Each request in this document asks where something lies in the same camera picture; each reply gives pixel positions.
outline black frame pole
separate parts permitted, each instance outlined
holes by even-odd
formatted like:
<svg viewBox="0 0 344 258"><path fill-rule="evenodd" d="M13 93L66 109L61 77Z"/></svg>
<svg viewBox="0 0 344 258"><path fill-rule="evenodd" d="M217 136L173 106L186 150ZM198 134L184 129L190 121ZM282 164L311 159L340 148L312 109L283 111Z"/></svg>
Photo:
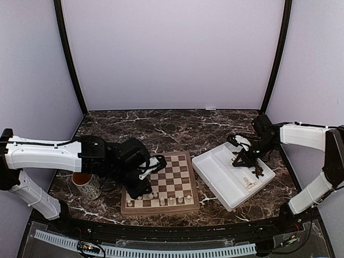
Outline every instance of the black frame pole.
<svg viewBox="0 0 344 258"><path fill-rule="evenodd" d="M76 76L73 58L71 56L71 51L70 51L68 37L67 37L67 31L66 31L66 25L65 25L65 19L63 18L61 0L54 0L54 5L55 5L56 20L58 21L58 27L59 27L59 32L60 32L62 48L63 48L64 56L66 58L66 63L68 66L69 75L70 75L71 82L72 82L73 87L74 87L77 101L79 102L79 106L81 108L81 111L82 111L83 115L85 116L88 113L88 110L86 107L84 97L82 96L80 84L79 84L79 81L78 81L77 76Z"/></svg>
<svg viewBox="0 0 344 258"><path fill-rule="evenodd" d="M288 31L289 19L290 19L290 13L291 13L291 4L292 4L292 0L285 0L284 2L282 25L281 25L281 31L279 33L275 60L274 60L273 68L271 70L270 79L267 86L267 90L265 92L263 104L262 104L262 107L260 108L261 113L265 113L267 111L271 96L273 94L278 70L280 68L281 59L283 55L286 33Z"/></svg>

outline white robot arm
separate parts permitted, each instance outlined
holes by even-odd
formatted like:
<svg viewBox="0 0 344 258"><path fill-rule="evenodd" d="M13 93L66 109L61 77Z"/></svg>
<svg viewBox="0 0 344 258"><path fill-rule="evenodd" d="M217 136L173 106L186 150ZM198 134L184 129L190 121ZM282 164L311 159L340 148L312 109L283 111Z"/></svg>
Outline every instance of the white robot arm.
<svg viewBox="0 0 344 258"><path fill-rule="evenodd" d="M151 157L137 139L122 144L85 136L72 141L42 141L20 138L5 129L0 138L0 190L14 193L48 220L68 217L68 206L36 185L24 168L63 169L111 177L137 198L152 192L146 176L163 169L163 156Z"/></svg>

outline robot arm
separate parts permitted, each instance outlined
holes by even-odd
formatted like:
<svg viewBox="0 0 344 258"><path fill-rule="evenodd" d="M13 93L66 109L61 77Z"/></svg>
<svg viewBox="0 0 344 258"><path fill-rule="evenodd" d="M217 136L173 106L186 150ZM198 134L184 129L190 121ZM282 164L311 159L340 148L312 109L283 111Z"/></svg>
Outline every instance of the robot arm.
<svg viewBox="0 0 344 258"><path fill-rule="evenodd" d="M48 220L68 216L68 207L37 186L24 168L63 169L111 177L132 198L152 192L146 176L166 166L163 156L151 157L135 138L122 144L83 136L72 141L20 138L5 129L0 138L0 190L10 191L37 209Z"/></svg>
<svg viewBox="0 0 344 258"><path fill-rule="evenodd" d="M305 211L329 195L344 181L344 126L312 126L300 123L272 124L266 115L258 116L252 125L260 137L241 150L235 167L254 167L257 159L280 144L294 144L325 152L325 164L320 175L289 202L293 214ZM227 140L235 146L242 142L240 135L231 134Z"/></svg>

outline white chess piece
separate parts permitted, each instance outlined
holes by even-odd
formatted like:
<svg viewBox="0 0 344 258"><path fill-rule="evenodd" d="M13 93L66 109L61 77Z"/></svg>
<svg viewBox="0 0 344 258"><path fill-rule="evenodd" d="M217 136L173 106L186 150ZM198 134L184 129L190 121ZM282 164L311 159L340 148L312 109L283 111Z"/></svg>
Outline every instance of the white chess piece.
<svg viewBox="0 0 344 258"><path fill-rule="evenodd" d="M160 206L165 206L165 199L160 197Z"/></svg>

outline brown liquid in mug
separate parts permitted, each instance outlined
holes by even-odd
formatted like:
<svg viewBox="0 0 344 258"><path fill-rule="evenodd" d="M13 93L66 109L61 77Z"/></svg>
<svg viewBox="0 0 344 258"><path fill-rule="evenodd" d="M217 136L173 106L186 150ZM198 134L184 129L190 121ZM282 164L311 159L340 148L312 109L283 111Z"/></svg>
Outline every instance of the brown liquid in mug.
<svg viewBox="0 0 344 258"><path fill-rule="evenodd" d="M74 173L72 180L77 185L83 185L89 182L91 178L92 178L92 174Z"/></svg>

